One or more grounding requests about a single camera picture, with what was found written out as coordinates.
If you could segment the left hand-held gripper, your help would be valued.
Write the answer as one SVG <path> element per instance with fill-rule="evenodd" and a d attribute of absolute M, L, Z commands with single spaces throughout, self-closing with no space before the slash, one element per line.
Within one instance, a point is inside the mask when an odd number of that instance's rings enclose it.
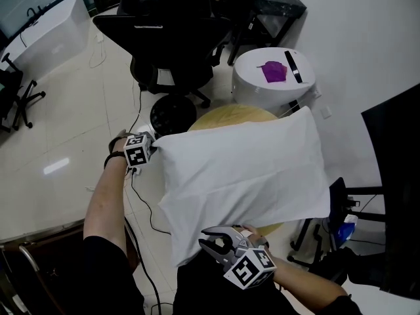
<path fill-rule="evenodd" d="M 139 171 L 143 166 L 150 163 L 151 157 L 156 152 L 153 143 L 154 138 L 149 132 L 128 135 L 123 152 L 130 169 Z"/>

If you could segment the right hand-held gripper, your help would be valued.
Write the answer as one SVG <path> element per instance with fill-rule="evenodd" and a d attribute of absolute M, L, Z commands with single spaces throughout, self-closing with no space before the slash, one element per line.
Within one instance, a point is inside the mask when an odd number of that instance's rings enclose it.
<path fill-rule="evenodd" d="M 218 245 L 216 239 L 235 242 L 238 239 L 237 230 L 231 225 L 220 225 L 205 228 L 201 233 L 205 237 L 198 240 L 199 246 L 218 263 L 229 263 L 230 249 Z M 263 237 L 253 243 L 249 239 L 253 235 L 250 230 L 244 229 L 239 234 L 242 240 L 234 248 L 236 261 L 224 273 L 224 278 L 240 289 L 257 287 L 274 274 L 276 265 L 266 251 Z"/>

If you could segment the person's left hand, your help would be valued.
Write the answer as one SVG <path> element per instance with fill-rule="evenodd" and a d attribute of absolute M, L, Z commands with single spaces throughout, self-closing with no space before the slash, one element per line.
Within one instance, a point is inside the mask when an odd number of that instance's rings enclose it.
<path fill-rule="evenodd" d="M 125 129 L 120 131 L 115 138 L 111 140 L 108 145 L 109 152 L 112 154 L 114 152 L 124 151 L 124 145 L 127 141 L 127 138 L 131 136 L 130 132 L 127 132 Z"/>

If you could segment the person's right hand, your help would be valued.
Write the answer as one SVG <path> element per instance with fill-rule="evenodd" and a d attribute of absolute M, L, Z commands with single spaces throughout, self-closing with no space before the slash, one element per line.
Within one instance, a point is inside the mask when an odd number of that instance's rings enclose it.
<path fill-rule="evenodd" d="M 269 244 L 266 238 L 259 234 L 259 231 L 253 226 L 240 226 L 240 233 L 249 240 L 253 247 L 259 248 L 260 246 L 264 246 L 266 249 L 269 248 Z"/>

